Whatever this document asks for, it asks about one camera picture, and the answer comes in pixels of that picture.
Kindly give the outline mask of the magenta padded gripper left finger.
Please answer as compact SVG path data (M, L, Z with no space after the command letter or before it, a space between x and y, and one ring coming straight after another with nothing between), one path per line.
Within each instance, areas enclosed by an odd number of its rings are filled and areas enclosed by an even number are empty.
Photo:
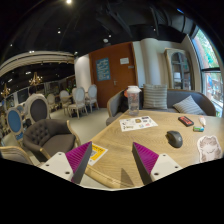
M67 153L56 153L41 166L41 169L79 184L83 178L91 153L92 142L87 142Z

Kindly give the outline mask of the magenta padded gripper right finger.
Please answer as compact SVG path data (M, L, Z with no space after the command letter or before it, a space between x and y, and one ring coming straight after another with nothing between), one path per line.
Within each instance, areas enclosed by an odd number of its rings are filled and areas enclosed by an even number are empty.
M158 155L154 151L136 142L133 143L132 154L144 185L182 169L182 167L166 153Z

